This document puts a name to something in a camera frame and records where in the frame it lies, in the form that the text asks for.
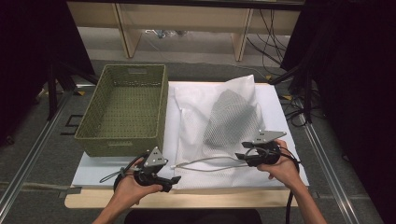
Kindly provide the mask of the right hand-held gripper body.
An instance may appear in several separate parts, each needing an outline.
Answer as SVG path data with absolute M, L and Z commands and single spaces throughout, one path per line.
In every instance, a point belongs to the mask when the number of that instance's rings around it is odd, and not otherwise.
M 247 154 L 247 165 L 257 167 L 260 164 L 277 163 L 281 156 L 281 150 L 275 140 L 286 134 L 286 132 L 258 130 L 256 136 L 250 141 L 255 147 L 248 148 L 245 153 Z

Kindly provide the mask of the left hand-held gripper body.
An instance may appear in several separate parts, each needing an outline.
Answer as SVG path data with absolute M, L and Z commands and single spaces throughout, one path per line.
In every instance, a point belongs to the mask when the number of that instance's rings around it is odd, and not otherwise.
M 134 179 L 140 186 L 161 185 L 162 192 L 169 192 L 173 185 L 163 183 L 164 177 L 158 176 L 161 162 L 164 160 L 161 151 L 155 147 L 142 155 L 143 160 L 136 165 Z

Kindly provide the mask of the black cloth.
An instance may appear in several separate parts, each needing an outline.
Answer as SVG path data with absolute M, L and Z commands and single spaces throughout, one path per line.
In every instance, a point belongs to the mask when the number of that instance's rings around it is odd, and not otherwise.
M 248 140 L 261 124 L 259 108 L 239 93 L 227 90 L 212 107 L 204 143 L 210 147 L 232 147 Z

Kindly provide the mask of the white mesh laundry bag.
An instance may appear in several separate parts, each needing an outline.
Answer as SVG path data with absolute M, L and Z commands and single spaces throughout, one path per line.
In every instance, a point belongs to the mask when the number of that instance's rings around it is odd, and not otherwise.
M 238 77 L 217 85 L 190 84 L 174 87 L 180 110 L 175 174 L 181 177 L 177 189 L 262 188 L 261 172 L 238 160 L 234 153 L 245 153 L 242 142 L 232 147 L 210 147 L 204 143 L 205 128 L 214 103 L 224 91 L 234 91 L 250 105 L 262 108 L 256 100 L 254 76 Z

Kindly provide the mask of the green woven basket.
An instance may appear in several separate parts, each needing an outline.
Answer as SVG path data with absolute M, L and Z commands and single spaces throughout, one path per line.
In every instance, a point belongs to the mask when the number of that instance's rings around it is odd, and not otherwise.
M 168 89 L 163 64 L 107 64 L 75 139 L 90 157 L 162 148 Z

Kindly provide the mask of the person's right hand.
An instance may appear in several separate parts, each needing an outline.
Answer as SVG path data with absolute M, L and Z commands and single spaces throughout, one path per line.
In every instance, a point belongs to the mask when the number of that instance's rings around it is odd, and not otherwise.
M 300 178 L 286 142 L 280 139 L 276 139 L 275 142 L 280 147 L 283 156 L 279 158 L 276 164 L 261 164 L 257 166 L 257 169 L 268 172 L 269 179 L 277 179 L 292 191 L 297 190 L 297 188 L 304 188 L 304 182 Z

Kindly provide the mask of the person's left hand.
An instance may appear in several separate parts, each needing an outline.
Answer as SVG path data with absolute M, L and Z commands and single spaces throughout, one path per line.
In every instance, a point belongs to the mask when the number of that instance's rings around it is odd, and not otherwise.
M 145 196 L 159 192 L 162 189 L 161 185 L 139 185 L 134 179 L 134 171 L 129 169 L 117 185 L 109 205 L 117 211 L 124 211 L 135 204 L 139 204 L 139 201 Z

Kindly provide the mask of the person's dark lap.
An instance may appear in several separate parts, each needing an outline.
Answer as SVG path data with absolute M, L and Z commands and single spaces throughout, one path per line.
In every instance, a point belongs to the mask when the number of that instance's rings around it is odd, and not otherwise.
M 132 210 L 124 224 L 262 224 L 255 209 Z

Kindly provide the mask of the black metal stand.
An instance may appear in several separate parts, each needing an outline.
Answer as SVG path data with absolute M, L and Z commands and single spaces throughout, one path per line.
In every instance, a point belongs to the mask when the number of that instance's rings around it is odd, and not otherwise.
M 270 80 L 269 84 L 277 85 L 288 78 L 291 78 L 291 83 L 288 87 L 289 93 L 291 95 L 304 94 L 304 104 L 300 109 L 300 114 L 304 115 L 306 122 L 311 123 L 312 76 L 310 69 L 307 65 L 300 63 L 280 77 Z
M 98 77 L 95 74 L 89 74 L 69 63 L 62 61 L 52 61 L 49 63 L 47 72 L 47 84 L 49 93 L 49 115 L 48 120 L 55 117 L 59 111 L 56 83 L 60 83 L 66 92 L 73 92 L 77 87 L 76 82 L 72 78 L 77 75 L 93 85 L 98 83 Z

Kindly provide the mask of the black curtain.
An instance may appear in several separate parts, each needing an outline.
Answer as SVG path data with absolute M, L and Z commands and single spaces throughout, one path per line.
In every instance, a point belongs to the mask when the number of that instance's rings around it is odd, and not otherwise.
M 384 224 L 396 224 L 396 0 L 304 0 L 282 68 L 318 85 Z
M 73 75 L 97 82 L 66 0 L 0 0 L 0 146 L 45 84 L 71 91 Z

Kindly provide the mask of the clear plastic wrap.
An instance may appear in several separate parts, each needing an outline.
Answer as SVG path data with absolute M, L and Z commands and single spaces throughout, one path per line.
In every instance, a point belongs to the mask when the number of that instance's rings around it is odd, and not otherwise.
M 180 30 L 146 30 L 146 34 L 154 34 L 158 38 L 166 38 L 166 37 L 173 37 L 173 36 L 185 36 L 188 32 L 187 31 L 180 31 Z

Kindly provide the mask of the light wooden shelf unit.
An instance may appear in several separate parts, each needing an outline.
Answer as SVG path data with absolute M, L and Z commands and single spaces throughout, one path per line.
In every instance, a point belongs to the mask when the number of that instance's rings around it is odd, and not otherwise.
M 247 36 L 291 35 L 298 11 L 229 7 L 155 6 L 67 0 L 79 27 L 117 28 L 128 58 L 134 56 L 143 30 L 177 30 L 229 33 L 234 57 L 243 59 Z

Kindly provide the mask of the aluminium floor rail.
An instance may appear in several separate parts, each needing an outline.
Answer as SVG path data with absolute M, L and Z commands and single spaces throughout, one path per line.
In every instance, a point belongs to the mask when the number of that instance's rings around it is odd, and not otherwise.
M 64 112 L 66 104 L 72 98 L 72 95 L 73 92 L 71 91 L 65 91 L 63 93 L 58 104 L 58 110 L 55 112 L 53 117 L 46 122 L 39 136 L 35 140 L 35 143 L 30 148 L 27 156 L 23 160 L 18 172 L 14 175 L 13 179 L 7 185 L 3 196 L 0 198 L 0 222 L 5 219 L 7 213 L 9 212 L 16 198 L 18 197 L 24 181 L 35 166 L 36 161 L 38 160 L 44 146 L 47 144 L 50 135 L 52 134 L 55 126 L 57 125 L 60 116 Z
M 321 144 L 318 135 L 313 127 L 313 124 L 308 122 L 305 115 L 300 115 L 299 120 L 304 124 L 305 133 L 313 147 L 313 150 L 318 158 L 318 163 L 326 177 L 326 180 L 332 191 L 332 195 L 344 217 L 346 224 L 361 224 L 357 216 L 356 210 L 349 200 L 346 191 L 341 185 L 339 178 L 334 171 L 330 160 Z

